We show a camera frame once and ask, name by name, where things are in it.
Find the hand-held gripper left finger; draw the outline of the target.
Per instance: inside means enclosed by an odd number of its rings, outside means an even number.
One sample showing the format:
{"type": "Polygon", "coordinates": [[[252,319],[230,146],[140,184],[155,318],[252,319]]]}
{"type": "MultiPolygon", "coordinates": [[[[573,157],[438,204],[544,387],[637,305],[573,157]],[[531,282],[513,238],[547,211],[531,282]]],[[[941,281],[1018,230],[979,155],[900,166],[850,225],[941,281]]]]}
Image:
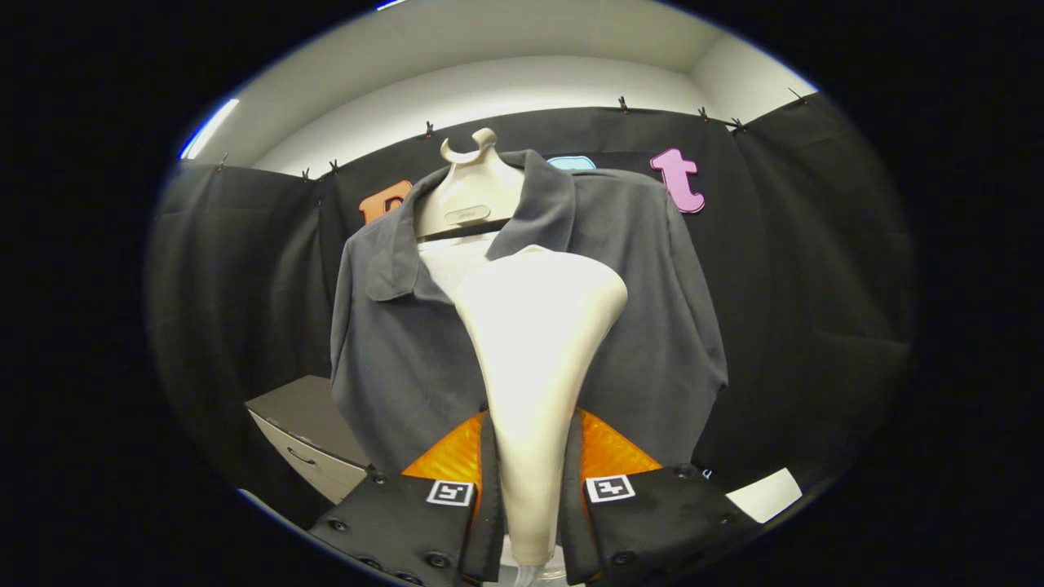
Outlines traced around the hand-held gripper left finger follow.
{"type": "Polygon", "coordinates": [[[460,423],[399,473],[370,470],[309,532],[327,549],[399,582],[496,582],[506,509],[488,413],[460,423]]]}

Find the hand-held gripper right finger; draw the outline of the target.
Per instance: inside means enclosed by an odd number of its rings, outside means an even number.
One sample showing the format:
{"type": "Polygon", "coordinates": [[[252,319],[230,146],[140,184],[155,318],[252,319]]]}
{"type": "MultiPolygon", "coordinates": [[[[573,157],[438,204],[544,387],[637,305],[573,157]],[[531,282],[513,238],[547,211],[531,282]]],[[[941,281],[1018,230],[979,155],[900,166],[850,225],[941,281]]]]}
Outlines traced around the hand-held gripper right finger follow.
{"type": "Polygon", "coordinates": [[[677,586],[761,531],[693,464],[661,465],[592,413],[574,413],[560,487],[569,584],[677,586]]]}

